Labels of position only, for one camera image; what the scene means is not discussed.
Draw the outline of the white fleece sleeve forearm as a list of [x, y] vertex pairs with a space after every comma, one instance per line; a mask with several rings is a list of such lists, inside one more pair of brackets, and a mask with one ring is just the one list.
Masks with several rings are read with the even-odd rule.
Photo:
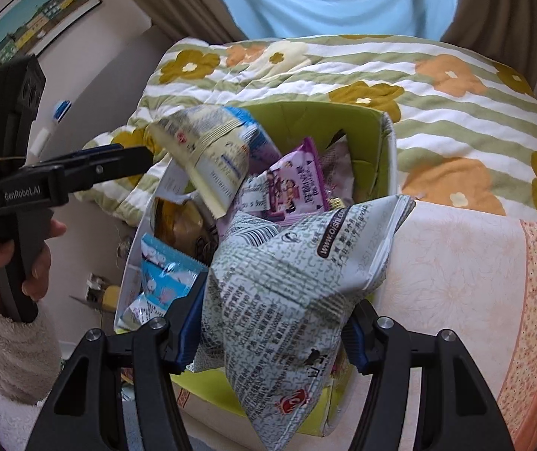
[[0, 449], [24, 450], [61, 367], [55, 326], [45, 304], [33, 323], [0, 315]]

